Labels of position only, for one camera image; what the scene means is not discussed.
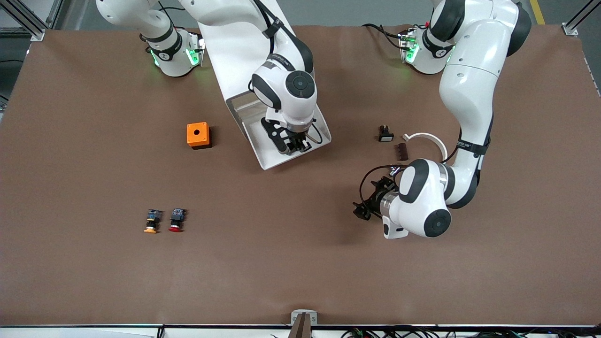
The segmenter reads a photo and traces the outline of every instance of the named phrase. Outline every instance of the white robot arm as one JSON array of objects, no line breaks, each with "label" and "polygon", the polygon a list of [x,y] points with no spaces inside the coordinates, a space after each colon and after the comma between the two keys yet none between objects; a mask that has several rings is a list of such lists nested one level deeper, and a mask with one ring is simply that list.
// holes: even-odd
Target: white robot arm
[{"label": "white robot arm", "polygon": [[[183,76],[198,65],[198,56],[194,53],[201,43],[195,34],[174,29],[164,13],[151,10],[157,1],[96,0],[96,4],[110,23],[134,27],[142,33],[157,66],[165,74]],[[314,122],[317,105],[313,55],[309,47],[260,0],[180,0],[180,4],[203,25],[249,22],[270,39],[267,60],[249,79],[251,90],[268,106],[261,124],[280,153],[309,150],[307,132]]]},{"label": "white robot arm", "polygon": [[453,165],[417,159],[398,188],[386,178],[375,182],[376,192],[364,204],[381,215],[389,239],[409,232],[437,237],[451,224],[448,208],[474,198],[490,143],[495,85],[505,58],[521,47],[531,26],[528,14],[510,0],[443,0],[431,23],[416,29],[415,39],[404,39],[413,42],[404,57],[423,73],[444,68],[439,92],[462,134]]},{"label": "white robot arm", "polygon": [[194,33],[175,29],[167,15],[150,8],[158,0],[96,0],[98,11],[108,22],[137,29],[148,43],[155,64],[168,76],[188,74],[198,66],[202,44]]},{"label": "white robot arm", "polygon": [[252,91],[267,105],[261,124],[278,151],[311,148],[306,140],[317,105],[313,55],[260,0],[180,1],[198,22],[222,26],[249,22],[271,40],[267,60],[253,74]]}]

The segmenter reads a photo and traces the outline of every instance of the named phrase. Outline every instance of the brown paper mat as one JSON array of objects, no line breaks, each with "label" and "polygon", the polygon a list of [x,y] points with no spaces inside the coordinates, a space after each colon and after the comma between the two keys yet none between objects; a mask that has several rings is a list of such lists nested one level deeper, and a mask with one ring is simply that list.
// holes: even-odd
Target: brown paper mat
[{"label": "brown paper mat", "polygon": [[[33,43],[0,124],[0,324],[280,323],[297,308],[324,324],[599,321],[601,105],[578,39],[533,27],[499,80],[474,201],[440,238],[387,241],[351,203],[394,161],[380,124],[452,150],[440,75],[373,29],[295,30],[333,141],[270,171],[210,66],[168,78],[130,31]],[[186,145],[197,121],[212,149]],[[174,207],[184,233],[142,232],[147,209]]]}]

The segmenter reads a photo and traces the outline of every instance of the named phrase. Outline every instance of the black switch component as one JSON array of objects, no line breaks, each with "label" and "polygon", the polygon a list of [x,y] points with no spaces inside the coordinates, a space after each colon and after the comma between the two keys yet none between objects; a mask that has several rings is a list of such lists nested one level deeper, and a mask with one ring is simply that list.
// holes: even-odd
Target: black switch component
[{"label": "black switch component", "polygon": [[378,134],[378,142],[390,142],[394,139],[394,134],[388,131],[388,126],[380,126],[380,134]]},{"label": "black switch component", "polygon": [[365,204],[353,202],[353,205],[355,206],[355,210],[353,210],[353,214],[355,214],[355,216],[359,217],[362,220],[370,220],[371,212],[369,211],[369,209],[367,209]]},{"label": "black switch component", "polygon": [[182,222],[186,219],[186,210],[175,208],[171,212],[171,227],[170,232],[182,232]]},{"label": "black switch component", "polygon": [[146,229],[144,229],[144,232],[157,233],[161,215],[162,212],[160,210],[149,209],[148,215],[146,216]]},{"label": "black switch component", "polygon": [[397,160],[398,161],[407,161],[409,159],[409,153],[407,152],[407,144],[399,143],[395,146],[397,149]]}]

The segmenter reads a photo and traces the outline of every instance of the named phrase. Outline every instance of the orange box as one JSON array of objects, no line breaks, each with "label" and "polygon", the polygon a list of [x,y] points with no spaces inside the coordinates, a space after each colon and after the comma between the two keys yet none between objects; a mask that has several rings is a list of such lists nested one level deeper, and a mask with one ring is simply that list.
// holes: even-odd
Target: orange box
[{"label": "orange box", "polygon": [[191,123],[186,129],[188,145],[192,149],[211,148],[211,129],[206,122]]}]

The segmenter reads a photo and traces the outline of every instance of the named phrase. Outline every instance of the white plastic bracket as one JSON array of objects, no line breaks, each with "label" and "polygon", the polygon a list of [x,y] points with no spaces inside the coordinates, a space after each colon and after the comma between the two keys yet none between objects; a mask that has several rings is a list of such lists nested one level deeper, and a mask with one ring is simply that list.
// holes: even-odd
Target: white plastic bracket
[{"label": "white plastic bracket", "polygon": [[447,157],[449,156],[448,151],[447,151],[447,147],[445,146],[444,142],[441,141],[440,138],[430,134],[430,133],[415,133],[411,136],[405,134],[403,135],[403,138],[405,141],[409,141],[412,138],[416,138],[416,137],[423,137],[423,138],[427,138],[428,140],[436,143],[436,145],[440,148],[441,153],[442,153],[442,159],[447,159]]}]

